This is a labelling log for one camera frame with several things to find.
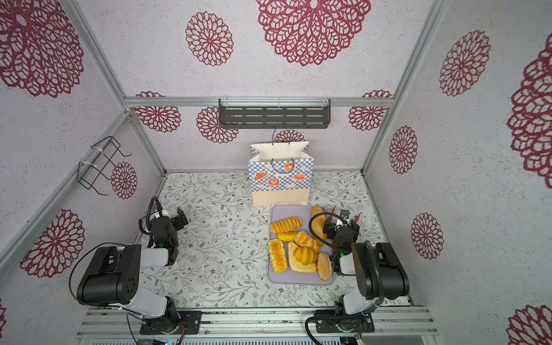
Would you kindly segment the long baguette fake bread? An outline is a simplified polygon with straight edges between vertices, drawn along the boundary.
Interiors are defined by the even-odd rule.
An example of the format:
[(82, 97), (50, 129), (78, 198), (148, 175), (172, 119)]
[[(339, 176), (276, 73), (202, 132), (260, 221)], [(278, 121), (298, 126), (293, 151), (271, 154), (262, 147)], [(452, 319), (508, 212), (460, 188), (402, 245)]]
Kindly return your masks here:
[[(316, 214), (320, 214), (324, 212), (322, 207), (320, 206), (314, 206), (310, 211), (310, 217), (314, 217)], [(314, 233), (317, 234), (318, 237), (322, 238), (322, 240), (327, 240), (327, 235), (323, 232), (323, 226), (326, 221), (326, 215), (322, 215), (317, 217), (312, 224), (312, 230)]]

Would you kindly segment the round pumpkin fake bun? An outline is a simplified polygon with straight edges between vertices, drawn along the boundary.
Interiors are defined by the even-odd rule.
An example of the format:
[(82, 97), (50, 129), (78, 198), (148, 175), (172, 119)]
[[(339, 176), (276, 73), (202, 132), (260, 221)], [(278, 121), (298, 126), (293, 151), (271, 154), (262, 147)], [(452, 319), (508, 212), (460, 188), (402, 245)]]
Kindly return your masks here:
[(310, 247), (298, 247), (293, 251), (293, 257), (303, 265), (311, 265), (316, 262), (318, 253)]

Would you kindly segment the blue checkered paper bag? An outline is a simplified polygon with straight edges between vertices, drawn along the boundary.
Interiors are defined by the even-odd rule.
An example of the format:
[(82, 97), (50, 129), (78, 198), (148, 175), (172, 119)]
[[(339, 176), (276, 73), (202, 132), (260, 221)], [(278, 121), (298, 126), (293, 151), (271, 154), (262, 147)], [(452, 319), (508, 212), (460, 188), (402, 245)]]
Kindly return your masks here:
[(295, 129), (274, 131), (269, 143), (250, 146), (247, 163), (252, 202), (256, 206), (306, 204), (310, 198), (314, 158), (310, 142)]

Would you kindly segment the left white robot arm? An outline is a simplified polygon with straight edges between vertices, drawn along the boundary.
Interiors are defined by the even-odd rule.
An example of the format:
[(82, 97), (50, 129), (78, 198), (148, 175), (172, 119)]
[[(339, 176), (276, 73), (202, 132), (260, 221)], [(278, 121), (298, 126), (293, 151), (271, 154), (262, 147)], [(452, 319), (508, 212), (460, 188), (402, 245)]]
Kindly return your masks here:
[(149, 213), (146, 227), (151, 241), (119, 247), (99, 247), (73, 296), (87, 306), (120, 308), (138, 317), (142, 334), (174, 334), (185, 329), (175, 301), (148, 290), (139, 282), (140, 270), (172, 266), (179, 253), (177, 231), (188, 224), (182, 208), (171, 217), (156, 209)]

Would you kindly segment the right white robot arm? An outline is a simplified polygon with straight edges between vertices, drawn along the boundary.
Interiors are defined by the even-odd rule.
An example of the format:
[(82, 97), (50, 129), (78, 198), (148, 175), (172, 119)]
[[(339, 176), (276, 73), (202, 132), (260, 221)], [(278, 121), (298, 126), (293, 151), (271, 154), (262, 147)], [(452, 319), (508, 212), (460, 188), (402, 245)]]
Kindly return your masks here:
[(410, 290), (408, 276), (392, 245), (360, 241), (359, 225), (349, 216), (349, 211), (343, 210), (339, 215), (329, 214), (323, 223), (333, 272), (356, 279), (357, 287), (334, 304), (337, 316), (367, 315), (386, 300), (407, 296)]

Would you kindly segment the oval sugared fake bread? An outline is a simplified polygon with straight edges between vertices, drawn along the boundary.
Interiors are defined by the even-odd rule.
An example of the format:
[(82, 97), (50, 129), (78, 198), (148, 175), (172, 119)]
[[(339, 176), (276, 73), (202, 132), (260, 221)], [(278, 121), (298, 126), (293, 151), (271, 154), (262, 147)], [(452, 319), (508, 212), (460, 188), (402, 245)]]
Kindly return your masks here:
[(333, 275), (330, 257), (325, 252), (319, 252), (316, 268), (317, 274), (322, 281), (328, 281)]

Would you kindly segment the fake croissant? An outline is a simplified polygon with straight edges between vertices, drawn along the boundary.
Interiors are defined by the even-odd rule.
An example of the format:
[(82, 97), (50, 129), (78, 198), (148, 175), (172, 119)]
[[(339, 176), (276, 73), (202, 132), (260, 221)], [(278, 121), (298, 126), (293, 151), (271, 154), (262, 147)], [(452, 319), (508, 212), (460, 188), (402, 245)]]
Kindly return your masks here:
[(294, 243), (296, 243), (300, 247), (310, 248), (315, 253), (319, 253), (321, 249), (319, 242), (306, 234), (304, 231), (299, 231), (299, 233), (297, 233), (296, 237), (294, 238)]

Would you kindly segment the small yellow fake bread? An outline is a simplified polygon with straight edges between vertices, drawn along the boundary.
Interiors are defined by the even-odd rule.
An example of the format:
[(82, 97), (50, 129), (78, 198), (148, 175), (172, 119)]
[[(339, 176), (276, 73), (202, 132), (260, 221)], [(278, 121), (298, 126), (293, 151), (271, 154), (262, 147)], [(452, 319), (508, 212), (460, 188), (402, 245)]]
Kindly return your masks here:
[(297, 235), (297, 231), (283, 232), (278, 234), (277, 238), (282, 242), (293, 242)]

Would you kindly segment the triangular fake toast slice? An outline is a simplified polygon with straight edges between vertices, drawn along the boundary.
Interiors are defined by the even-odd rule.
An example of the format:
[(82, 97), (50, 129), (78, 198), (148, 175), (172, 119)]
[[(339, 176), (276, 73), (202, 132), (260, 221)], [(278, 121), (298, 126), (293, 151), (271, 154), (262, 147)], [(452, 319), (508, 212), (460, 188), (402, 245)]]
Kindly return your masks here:
[(289, 242), (287, 244), (288, 249), (288, 262), (290, 265), (291, 270), (296, 273), (314, 273), (317, 270), (316, 263), (312, 264), (302, 264), (299, 261), (296, 260), (296, 258), (293, 256), (294, 251), (298, 248), (298, 245), (294, 242)]

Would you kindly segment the braided fake bread loaf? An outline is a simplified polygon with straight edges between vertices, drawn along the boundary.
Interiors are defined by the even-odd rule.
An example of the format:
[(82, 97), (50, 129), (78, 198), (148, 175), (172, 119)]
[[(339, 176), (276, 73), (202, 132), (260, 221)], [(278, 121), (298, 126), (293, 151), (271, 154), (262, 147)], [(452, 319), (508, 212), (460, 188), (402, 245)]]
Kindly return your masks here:
[(275, 221), (270, 226), (270, 232), (272, 234), (281, 234), (285, 232), (294, 232), (299, 230), (303, 226), (303, 222), (297, 216), (288, 217)]

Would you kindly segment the corn topped fake bread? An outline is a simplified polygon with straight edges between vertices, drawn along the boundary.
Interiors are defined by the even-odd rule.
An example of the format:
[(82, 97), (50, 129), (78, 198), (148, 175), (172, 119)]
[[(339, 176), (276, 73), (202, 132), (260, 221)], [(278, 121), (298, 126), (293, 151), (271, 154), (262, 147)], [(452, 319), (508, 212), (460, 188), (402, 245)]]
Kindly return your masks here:
[(269, 241), (269, 256), (274, 273), (284, 273), (288, 269), (284, 244), (279, 239)]

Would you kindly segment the lavender plastic tray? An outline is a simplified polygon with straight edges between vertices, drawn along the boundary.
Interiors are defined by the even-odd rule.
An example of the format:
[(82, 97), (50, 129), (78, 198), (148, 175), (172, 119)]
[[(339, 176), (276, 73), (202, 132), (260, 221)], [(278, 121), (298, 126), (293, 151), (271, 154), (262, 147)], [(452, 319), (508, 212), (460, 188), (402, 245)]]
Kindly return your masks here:
[[(272, 208), (271, 222), (286, 219), (292, 216), (297, 216), (302, 221), (302, 227), (299, 231), (306, 232), (311, 236), (308, 230), (308, 223), (311, 217), (312, 206), (309, 205), (276, 205)], [(284, 273), (275, 273), (272, 267), (270, 256), (267, 256), (267, 277), (269, 281), (277, 284), (294, 284), (294, 285), (330, 285), (334, 282), (335, 274), (327, 281), (319, 278), (318, 273), (297, 273), (291, 270), (290, 266)]]

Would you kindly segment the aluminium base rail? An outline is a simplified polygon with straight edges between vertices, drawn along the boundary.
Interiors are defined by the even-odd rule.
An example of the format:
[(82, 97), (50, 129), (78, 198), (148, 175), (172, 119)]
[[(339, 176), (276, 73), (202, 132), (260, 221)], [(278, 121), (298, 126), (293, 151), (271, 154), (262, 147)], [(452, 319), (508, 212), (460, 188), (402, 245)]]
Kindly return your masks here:
[[(203, 308), (198, 320), (188, 321), (184, 339), (260, 338), (306, 336), (306, 319), (317, 308)], [(147, 339), (143, 323), (125, 312), (93, 308), (75, 335), (84, 339)], [(337, 326), (326, 336), (437, 336), (438, 330), (427, 307), (381, 307), (363, 326)]]

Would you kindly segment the dark grey wall shelf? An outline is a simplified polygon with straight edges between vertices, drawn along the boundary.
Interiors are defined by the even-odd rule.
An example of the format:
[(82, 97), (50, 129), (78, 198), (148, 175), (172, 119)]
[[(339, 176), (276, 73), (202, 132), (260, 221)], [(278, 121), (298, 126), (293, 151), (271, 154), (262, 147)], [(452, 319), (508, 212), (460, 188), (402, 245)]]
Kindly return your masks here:
[(218, 121), (224, 129), (326, 129), (331, 101), (218, 101)]

